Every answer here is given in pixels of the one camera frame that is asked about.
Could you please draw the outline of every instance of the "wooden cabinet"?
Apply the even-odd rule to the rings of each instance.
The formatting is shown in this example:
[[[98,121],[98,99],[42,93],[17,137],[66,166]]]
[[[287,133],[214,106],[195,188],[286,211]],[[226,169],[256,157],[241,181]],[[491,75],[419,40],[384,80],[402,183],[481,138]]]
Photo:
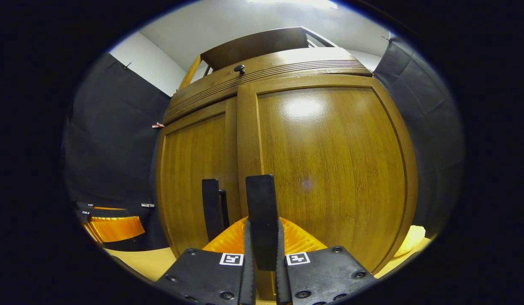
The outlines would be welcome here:
[[[275,177],[280,216],[344,246],[370,272],[396,253],[416,209],[413,146],[382,85],[327,45],[228,66],[214,62],[221,50],[196,59],[194,70],[203,58],[219,69],[192,84],[189,71],[159,138],[158,209],[176,257],[208,242],[202,179],[226,189],[232,223],[248,216],[245,177],[260,174]],[[260,297],[271,299],[272,285],[270,274],[257,273]]]
[[[202,179],[227,190],[230,222],[241,218],[237,190],[237,99],[194,112],[161,132],[157,198],[161,222],[175,257],[209,241],[202,205]]]

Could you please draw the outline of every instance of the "yellow cloth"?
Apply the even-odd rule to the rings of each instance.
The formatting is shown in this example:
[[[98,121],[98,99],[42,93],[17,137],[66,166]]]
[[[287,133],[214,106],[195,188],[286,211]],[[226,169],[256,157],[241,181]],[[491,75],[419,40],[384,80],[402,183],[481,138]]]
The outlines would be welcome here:
[[[422,239],[426,236],[426,229],[422,226],[410,226],[407,237],[395,253],[394,257],[398,257],[411,251],[416,247]]]

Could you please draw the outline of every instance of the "screw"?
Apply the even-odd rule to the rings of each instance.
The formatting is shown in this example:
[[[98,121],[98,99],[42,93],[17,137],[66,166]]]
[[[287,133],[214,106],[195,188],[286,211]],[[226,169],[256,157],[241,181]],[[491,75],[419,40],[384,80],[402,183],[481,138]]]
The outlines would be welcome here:
[[[341,299],[342,297],[344,297],[345,295],[347,294],[340,294],[340,295],[337,295],[333,298],[333,300],[335,301],[336,299]]]
[[[295,294],[295,297],[298,299],[305,299],[306,297],[310,297],[311,292],[309,290],[303,290]]]
[[[223,292],[221,293],[221,298],[223,299],[233,299],[233,294],[229,292]]]
[[[365,276],[365,272],[358,272],[354,275],[355,278],[363,278]]]
[[[170,274],[166,274],[166,278],[167,280],[170,280],[172,282],[177,282],[177,279]]]
[[[198,300],[197,299],[194,299],[193,297],[189,297],[188,295],[185,295],[185,298],[190,300],[190,301],[193,301],[193,302],[196,302],[198,303]]]

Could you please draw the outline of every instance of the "door handle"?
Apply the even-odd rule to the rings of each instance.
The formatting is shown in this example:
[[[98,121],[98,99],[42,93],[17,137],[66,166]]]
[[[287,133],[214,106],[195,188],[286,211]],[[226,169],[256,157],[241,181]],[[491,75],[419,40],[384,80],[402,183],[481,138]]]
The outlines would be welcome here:
[[[207,237],[212,241],[230,226],[226,190],[219,189],[218,179],[202,180],[202,202]]]

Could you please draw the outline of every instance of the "black knob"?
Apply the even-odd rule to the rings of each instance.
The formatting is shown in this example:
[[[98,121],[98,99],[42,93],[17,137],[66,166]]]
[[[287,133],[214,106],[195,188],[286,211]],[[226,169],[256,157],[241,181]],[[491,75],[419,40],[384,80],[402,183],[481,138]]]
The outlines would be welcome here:
[[[244,75],[245,74],[245,65],[244,64],[240,64],[239,66],[235,66],[235,68],[233,68],[233,71],[234,72],[239,72],[240,75]]]

